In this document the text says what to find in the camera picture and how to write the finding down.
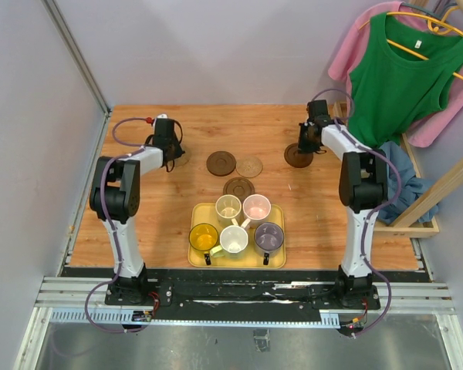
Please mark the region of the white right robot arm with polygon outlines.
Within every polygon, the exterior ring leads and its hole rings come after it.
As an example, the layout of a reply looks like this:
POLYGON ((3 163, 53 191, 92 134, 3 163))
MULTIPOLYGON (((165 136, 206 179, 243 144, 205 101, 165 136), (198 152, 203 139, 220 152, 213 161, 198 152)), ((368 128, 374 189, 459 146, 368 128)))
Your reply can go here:
POLYGON ((372 273, 370 262, 377 208, 387 200, 387 164, 378 151, 364 146, 330 117, 326 100, 307 103, 308 118, 299 124, 298 152, 317 153, 325 147, 341 162, 339 198, 346 207, 347 238, 340 265, 349 278, 372 273))

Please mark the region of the blue cloth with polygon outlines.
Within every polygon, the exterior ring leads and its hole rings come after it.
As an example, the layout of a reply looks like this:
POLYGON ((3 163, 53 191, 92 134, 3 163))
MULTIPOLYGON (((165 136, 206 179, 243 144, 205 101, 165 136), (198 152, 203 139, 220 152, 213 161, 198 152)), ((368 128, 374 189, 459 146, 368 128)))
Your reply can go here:
POLYGON ((382 208, 377 217, 381 222, 389 225, 419 197, 425 194, 434 185, 434 182, 417 177, 411 158, 395 142, 386 142, 380 149, 385 153, 385 157, 395 166, 401 180, 401 189, 398 198, 385 208, 382 208))

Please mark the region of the cream mug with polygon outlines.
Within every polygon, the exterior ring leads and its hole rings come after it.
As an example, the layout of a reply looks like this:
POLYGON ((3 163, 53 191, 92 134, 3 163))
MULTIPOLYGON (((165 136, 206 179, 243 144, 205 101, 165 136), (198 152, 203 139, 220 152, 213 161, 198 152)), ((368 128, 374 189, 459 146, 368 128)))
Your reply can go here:
POLYGON ((218 223, 222 227, 232 225, 232 221, 240 222, 242 219, 242 202, 234 195, 225 194, 215 203, 215 212, 218 223))

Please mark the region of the pink t-shirt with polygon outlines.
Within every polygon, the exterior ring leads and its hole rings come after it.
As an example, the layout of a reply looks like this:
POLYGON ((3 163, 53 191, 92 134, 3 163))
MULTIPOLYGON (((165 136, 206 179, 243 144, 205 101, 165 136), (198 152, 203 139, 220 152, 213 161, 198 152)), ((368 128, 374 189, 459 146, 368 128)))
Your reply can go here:
MULTIPOLYGON (((351 93, 353 90, 350 80, 350 73, 360 64, 367 49, 370 27, 367 22, 372 17, 384 12, 412 12, 413 10, 401 1, 389 1, 376 4, 358 16, 353 25, 349 28, 345 39, 337 50, 328 75, 331 79, 343 82, 346 90, 351 93)), ((431 114, 410 125, 405 130, 408 142, 416 147, 430 146, 444 131, 446 126, 463 108, 463 81, 456 79, 451 84, 449 92, 448 107, 438 113, 431 114)))

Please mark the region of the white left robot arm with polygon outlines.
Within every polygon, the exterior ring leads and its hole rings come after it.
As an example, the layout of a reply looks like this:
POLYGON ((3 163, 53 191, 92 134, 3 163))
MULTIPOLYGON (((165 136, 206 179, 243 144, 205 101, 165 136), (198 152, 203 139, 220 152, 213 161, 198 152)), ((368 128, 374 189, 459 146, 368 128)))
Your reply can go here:
POLYGON ((165 114, 154 118, 133 117, 115 124, 112 137, 120 145, 133 148, 133 151, 98 158, 89 205, 109 234, 115 278, 129 279, 123 286, 123 296, 131 304, 139 305, 150 295, 148 283, 138 278, 145 268, 135 226, 140 206, 140 179, 153 170, 164 168, 170 173, 174 169, 176 160, 185 154, 181 145, 183 129, 177 120, 165 114), (130 143, 117 136, 117 129, 122 124, 134 121, 148 123, 153 129, 142 143, 130 143))

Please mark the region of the green tank top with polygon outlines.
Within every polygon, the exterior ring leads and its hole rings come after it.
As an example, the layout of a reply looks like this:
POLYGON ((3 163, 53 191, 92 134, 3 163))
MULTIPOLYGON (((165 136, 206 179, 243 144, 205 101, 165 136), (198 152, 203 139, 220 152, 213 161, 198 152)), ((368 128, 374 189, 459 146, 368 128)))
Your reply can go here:
POLYGON ((448 107, 451 84, 419 79, 418 69, 383 65, 385 55, 368 56, 350 73, 353 115, 348 130, 363 145, 377 148, 398 142, 410 125, 448 107))

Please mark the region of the white faceted mug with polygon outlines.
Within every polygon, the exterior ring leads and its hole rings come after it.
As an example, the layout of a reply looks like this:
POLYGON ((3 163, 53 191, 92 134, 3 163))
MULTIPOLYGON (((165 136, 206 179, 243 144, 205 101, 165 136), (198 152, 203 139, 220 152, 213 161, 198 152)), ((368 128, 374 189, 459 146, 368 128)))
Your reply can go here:
POLYGON ((219 243, 210 250, 212 257, 241 258, 248 246, 248 232, 240 226, 228 226, 220 234, 219 243))

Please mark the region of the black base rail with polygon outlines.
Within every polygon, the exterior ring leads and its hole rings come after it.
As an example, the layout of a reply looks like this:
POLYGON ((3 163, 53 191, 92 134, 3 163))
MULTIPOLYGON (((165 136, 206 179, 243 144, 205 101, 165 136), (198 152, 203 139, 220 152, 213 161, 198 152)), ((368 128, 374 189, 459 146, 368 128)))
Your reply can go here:
POLYGON ((162 307, 173 301, 307 303, 314 308, 380 308, 373 276, 341 271, 145 269, 108 284, 105 303, 162 307))

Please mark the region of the yellow clothes hanger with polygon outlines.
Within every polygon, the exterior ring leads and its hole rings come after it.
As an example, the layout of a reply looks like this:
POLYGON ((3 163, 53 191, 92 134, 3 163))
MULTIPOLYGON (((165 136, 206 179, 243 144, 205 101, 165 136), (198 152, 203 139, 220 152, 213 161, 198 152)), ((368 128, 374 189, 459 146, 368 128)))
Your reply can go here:
POLYGON ((410 11, 381 12, 360 27, 370 28, 366 54, 386 56, 383 65, 400 69, 418 69, 419 79, 463 82, 463 31, 439 19, 410 11), (446 34, 407 25, 408 18, 426 19, 429 25, 439 25, 446 34))

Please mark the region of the dark brown wooden coaster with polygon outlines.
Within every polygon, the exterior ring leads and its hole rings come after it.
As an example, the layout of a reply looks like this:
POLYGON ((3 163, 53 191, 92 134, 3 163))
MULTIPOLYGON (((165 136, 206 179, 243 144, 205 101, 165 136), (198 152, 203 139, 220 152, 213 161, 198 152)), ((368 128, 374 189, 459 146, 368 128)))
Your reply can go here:
POLYGON ((228 180, 223 186, 224 195, 233 195, 243 202, 247 197, 255 194, 253 183, 244 177, 228 180))
POLYGON ((224 177, 235 170, 236 159, 227 151, 216 151, 207 158, 206 167, 211 174, 224 177))
POLYGON ((292 143, 285 148, 284 159, 291 167, 305 168, 312 163, 313 154, 300 153, 298 146, 292 143))

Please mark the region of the purple black mug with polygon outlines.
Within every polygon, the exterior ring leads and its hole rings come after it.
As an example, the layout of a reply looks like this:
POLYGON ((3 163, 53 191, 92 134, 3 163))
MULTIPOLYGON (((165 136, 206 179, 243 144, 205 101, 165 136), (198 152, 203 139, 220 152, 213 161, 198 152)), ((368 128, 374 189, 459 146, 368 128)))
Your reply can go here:
POLYGON ((284 232, 278 224, 264 222, 256 227, 253 241, 264 266, 269 265, 271 259, 279 252, 284 238, 284 232))

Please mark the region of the yellow glass mug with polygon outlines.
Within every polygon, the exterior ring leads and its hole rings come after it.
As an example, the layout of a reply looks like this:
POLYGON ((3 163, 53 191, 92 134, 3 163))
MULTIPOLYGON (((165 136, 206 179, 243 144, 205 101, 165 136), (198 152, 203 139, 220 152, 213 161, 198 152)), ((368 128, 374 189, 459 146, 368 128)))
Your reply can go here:
POLYGON ((191 250, 203 257, 205 265, 211 265, 211 249, 218 243, 219 233, 212 224, 201 223, 191 228, 189 243, 191 250))

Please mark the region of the light wooden rack frame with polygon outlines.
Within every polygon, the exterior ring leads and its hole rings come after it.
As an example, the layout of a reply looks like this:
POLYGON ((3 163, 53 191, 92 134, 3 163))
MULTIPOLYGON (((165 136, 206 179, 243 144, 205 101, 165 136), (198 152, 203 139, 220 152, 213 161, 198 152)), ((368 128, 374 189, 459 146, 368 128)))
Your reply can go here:
POLYGON ((377 221, 374 233, 377 236, 428 238, 440 232, 437 218, 419 223, 417 220, 431 207, 463 184, 463 157, 444 173, 430 189, 405 210, 393 223, 377 221))

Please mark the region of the pink mug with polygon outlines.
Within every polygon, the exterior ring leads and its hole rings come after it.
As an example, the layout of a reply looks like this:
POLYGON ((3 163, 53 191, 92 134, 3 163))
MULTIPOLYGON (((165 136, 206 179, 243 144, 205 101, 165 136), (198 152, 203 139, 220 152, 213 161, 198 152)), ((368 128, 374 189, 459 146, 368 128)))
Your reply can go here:
POLYGON ((253 194, 242 202, 242 218, 238 225, 245 229, 254 229, 265 223, 272 210, 269 199, 261 194, 253 194))

